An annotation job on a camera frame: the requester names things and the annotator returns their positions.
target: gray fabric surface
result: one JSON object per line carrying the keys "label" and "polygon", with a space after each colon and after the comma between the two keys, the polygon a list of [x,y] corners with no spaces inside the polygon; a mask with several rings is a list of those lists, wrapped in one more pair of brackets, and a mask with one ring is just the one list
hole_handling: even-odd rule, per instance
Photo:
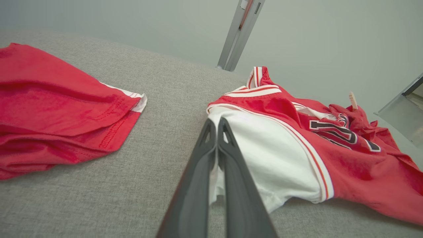
{"label": "gray fabric surface", "polygon": [[[0,182],[2,237],[153,237],[206,119],[207,104],[248,76],[66,34],[3,34],[0,42],[2,47],[16,42],[40,48],[101,82],[148,97],[119,151]],[[222,202],[210,211],[210,237],[223,237]],[[281,237],[423,237],[423,227],[338,199],[318,205],[291,199],[271,218]]]}

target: jersey number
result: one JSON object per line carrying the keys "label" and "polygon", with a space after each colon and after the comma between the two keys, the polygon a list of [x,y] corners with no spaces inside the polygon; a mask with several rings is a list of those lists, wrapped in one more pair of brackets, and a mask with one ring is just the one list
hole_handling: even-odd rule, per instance
{"label": "jersey number", "polygon": [[[347,129],[346,127],[340,127],[337,125],[334,125],[332,123],[328,122],[321,122],[321,121],[310,121],[310,129],[318,134],[319,136],[329,140],[330,142],[348,148],[352,149],[351,147],[356,147],[354,145],[360,146],[361,143],[358,143],[358,141],[364,140],[364,142],[367,144],[367,147],[372,152],[380,152],[380,147],[363,137],[357,136],[354,132]],[[325,136],[325,133],[334,135],[337,139],[330,139]]]}

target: metal bracket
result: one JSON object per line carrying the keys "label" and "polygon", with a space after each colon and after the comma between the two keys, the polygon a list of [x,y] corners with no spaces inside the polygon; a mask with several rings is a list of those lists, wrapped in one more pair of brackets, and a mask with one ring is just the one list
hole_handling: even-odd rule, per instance
{"label": "metal bracket", "polygon": [[217,68],[234,71],[265,0],[239,0]]}

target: folded red shirt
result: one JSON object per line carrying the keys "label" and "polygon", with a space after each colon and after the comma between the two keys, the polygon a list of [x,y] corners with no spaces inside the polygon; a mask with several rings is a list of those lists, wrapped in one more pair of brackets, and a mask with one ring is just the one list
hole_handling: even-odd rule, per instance
{"label": "folded red shirt", "polygon": [[146,103],[34,47],[0,49],[0,179],[118,150]]}

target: white stripe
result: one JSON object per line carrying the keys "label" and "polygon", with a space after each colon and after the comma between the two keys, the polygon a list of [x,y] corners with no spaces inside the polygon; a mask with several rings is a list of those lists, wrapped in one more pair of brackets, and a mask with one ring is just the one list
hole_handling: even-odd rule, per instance
{"label": "white stripe", "polygon": [[315,116],[315,117],[317,117],[317,118],[319,118],[319,119],[322,119],[322,118],[327,118],[327,119],[329,119],[329,120],[333,120],[333,121],[336,121],[336,120],[337,120],[337,117],[335,117],[335,116],[334,116],[333,114],[331,114],[331,113],[323,113],[323,112],[319,112],[319,111],[316,111],[316,110],[311,109],[311,108],[309,108],[309,107],[306,107],[306,106],[304,106],[304,105],[302,105],[302,104],[299,104],[299,103],[297,103],[297,102],[291,102],[291,103],[294,105],[295,109],[296,109],[298,112],[301,112],[301,113],[307,114],[307,115],[309,115],[309,116]]}
{"label": "white stripe", "polygon": [[[240,110],[240,111],[249,112],[249,113],[254,114],[254,115],[264,116],[264,117],[267,117],[267,118],[270,118],[270,119],[273,119],[273,120],[277,121],[278,123],[280,123],[281,126],[283,126],[285,128],[289,128],[288,132],[290,134],[292,134],[294,136],[294,138],[298,142],[300,142],[299,144],[303,148],[304,152],[307,154],[307,157],[308,157],[311,165],[313,166],[314,172],[316,174],[316,177],[317,177],[317,179],[319,181],[320,188],[321,188],[321,194],[322,194],[321,202],[323,202],[325,200],[328,200],[330,198],[333,198],[333,196],[334,196],[333,184],[332,184],[332,180],[330,179],[330,175],[329,175],[329,172],[328,172],[326,166],[324,165],[323,161],[321,160],[319,154],[314,149],[314,147],[297,130],[295,130],[291,125],[289,125],[288,123],[286,123],[286,122],[284,122],[282,120],[279,120],[277,118],[274,118],[272,116],[263,115],[263,114],[260,114],[260,113],[255,113],[255,112],[249,111],[247,109],[241,108],[239,106],[235,106],[235,105],[227,104],[227,103],[219,103],[219,104],[210,105],[207,108],[207,114],[209,114],[209,109],[210,108],[217,107],[217,106],[223,106],[223,107],[227,107],[227,108],[234,108],[234,109],[237,109],[237,110]],[[314,162],[313,157],[312,157],[312,155],[310,154],[310,152],[308,151],[307,148],[314,155],[314,158],[316,159],[316,162],[317,162],[317,164],[320,167],[320,170],[321,170],[321,172],[323,174],[324,179],[321,177],[320,172],[319,172],[319,169],[318,169],[318,166]],[[327,191],[328,191],[328,197],[326,197],[326,188],[325,188],[325,185],[324,185],[323,180],[326,181]]]}
{"label": "white stripe", "polygon": [[233,91],[230,91],[230,92],[228,92],[228,93],[226,93],[226,94],[229,94],[229,93],[231,93],[231,92],[240,91],[240,90],[245,91],[245,89],[247,89],[247,87],[246,87],[246,86],[241,86],[241,87],[239,87],[239,88],[237,88],[237,89],[235,89],[235,90],[233,90]]}
{"label": "white stripe", "polygon": [[280,93],[280,92],[281,92],[280,89],[272,88],[272,89],[265,89],[265,90],[260,90],[260,91],[256,91],[256,92],[228,93],[228,94],[225,94],[225,96],[229,96],[229,97],[257,97],[257,96],[263,96],[263,95]]}
{"label": "white stripe", "polygon": [[250,84],[252,83],[251,81],[254,80],[254,67],[253,70],[250,73],[250,76],[247,79],[247,88],[250,88]]}
{"label": "white stripe", "polygon": [[255,91],[255,90],[257,90],[257,89],[267,89],[267,88],[269,88],[269,89],[278,89],[278,90],[280,91],[280,89],[279,89],[279,87],[278,87],[277,85],[264,85],[264,86],[261,86],[261,87],[258,87],[258,88],[252,88],[252,89],[244,89],[244,90],[241,90],[241,89],[243,89],[243,88],[245,88],[245,87],[244,87],[244,86],[239,87],[239,88],[237,88],[237,89],[233,90],[232,92],[228,92],[228,93],[226,93],[226,94],[233,93],[233,92],[236,92],[236,91],[241,91],[241,92],[250,92],[250,91]]}
{"label": "white stripe", "polygon": [[102,83],[102,84],[104,84],[104,85],[106,85],[107,87],[109,87],[109,88],[113,88],[113,89],[117,89],[117,90],[120,90],[120,91],[122,91],[126,96],[129,96],[129,97],[131,97],[131,98],[137,98],[137,97],[139,97],[140,98],[140,101],[137,103],[137,104],[135,104],[135,106],[134,107],[132,107],[131,108],[131,111],[135,111],[135,112],[139,112],[139,113],[141,113],[141,112],[143,112],[143,110],[144,110],[144,108],[146,107],[146,105],[147,105],[147,97],[146,97],[146,94],[139,94],[139,93],[133,93],[133,92],[129,92],[129,91],[127,91],[127,90],[125,90],[125,89],[120,89],[120,88],[116,88],[116,87],[113,87],[113,86],[110,86],[110,85],[107,85],[107,84],[105,84],[105,83]]}
{"label": "white stripe", "polygon": [[261,78],[263,77],[263,72],[262,72],[262,68],[261,67],[257,67],[258,69],[258,85],[256,85],[257,87],[261,86]]}
{"label": "white stripe", "polygon": [[381,152],[382,151],[381,148],[380,148],[380,146],[378,146],[379,149],[372,149],[371,146],[370,146],[369,141],[368,140],[365,140],[365,141],[366,141],[367,146],[369,147],[370,151],[372,151],[372,152]]}

